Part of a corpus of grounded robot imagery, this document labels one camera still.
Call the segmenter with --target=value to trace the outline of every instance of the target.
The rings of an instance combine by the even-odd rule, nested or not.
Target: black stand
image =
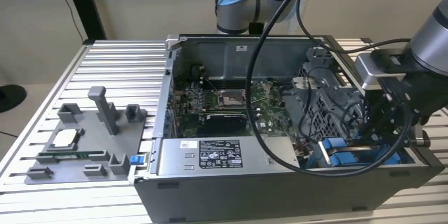
[[[19,85],[0,87],[0,113],[16,107],[27,98],[27,91]]]

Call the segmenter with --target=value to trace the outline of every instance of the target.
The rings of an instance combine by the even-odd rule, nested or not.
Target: label sticker
[[[196,149],[198,148],[198,141],[182,141],[180,142],[182,149]]]
[[[236,46],[236,51],[238,52],[247,51],[247,46]]]
[[[199,164],[203,169],[243,167],[240,140],[199,142]]]

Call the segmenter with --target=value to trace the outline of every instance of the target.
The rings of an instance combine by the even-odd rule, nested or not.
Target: floor
[[[28,124],[31,117],[54,87],[54,83],[26,84],[22,86],[27,89],[27,99],[12,110],[0,113],[0,131],[16,136],[22,133],[23,128]],[[0,134],[0,160],[7,154],[15,140],[15,137]]]

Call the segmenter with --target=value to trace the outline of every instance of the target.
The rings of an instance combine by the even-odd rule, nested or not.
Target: motherboard
[[[282,95],[283,87],[274,79],[255,81],[251,104],[260,133],[295,137]],[[223,83],[207,78],[191,82],[187,88],[175,90],[175,111],[178,137],[254,135],[246,114],[244,82]]]

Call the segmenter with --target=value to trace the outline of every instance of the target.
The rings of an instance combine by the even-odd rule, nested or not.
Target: green circuit board
[[[178,91],[178,128],[179,137],[222,137],[252,136],[254,131],[247,120],[246,126],[230,133],[207,135],[204,121],[208,115],[246,116],[246,94],[243,89],[203,90],[191,85],[186,90]],[[258,118],[258,128],[266,136],[294,137],[290,116],[279,87],[270,81],[256,81],[252,89],[252,108]]]

